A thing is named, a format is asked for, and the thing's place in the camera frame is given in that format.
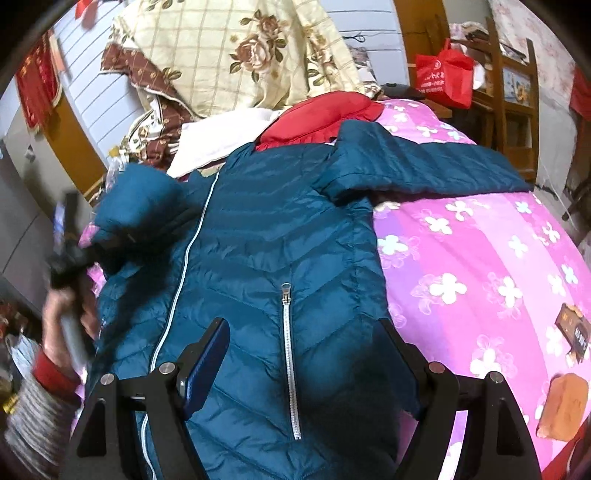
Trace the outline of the striped sleeve forearm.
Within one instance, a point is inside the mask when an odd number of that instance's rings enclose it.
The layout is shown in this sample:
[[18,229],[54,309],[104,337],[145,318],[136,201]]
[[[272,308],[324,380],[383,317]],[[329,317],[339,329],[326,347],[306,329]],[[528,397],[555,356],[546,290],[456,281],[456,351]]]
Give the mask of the striped sleeve forearm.
[[80,377],[59,368],[43,352],[21,385],[1,437],[1,460],[16,479],[56,479],[65,457]]

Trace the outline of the person's left hand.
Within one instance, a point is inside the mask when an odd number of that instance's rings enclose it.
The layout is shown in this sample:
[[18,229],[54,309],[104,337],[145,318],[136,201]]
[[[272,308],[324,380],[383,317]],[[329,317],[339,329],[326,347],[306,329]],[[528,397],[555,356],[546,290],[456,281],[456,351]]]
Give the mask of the person's left hand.
[[97,316],[96,298],[89,287],[80,286],[77,291],[71,288],[50,289],[42,310],[42,350],[52,363],[68,375],[77,374],[80,368],[72,360],[64,336],[63,318],[77,301],[81,302],[79,324],[93,340],[96,340],[100,321]]

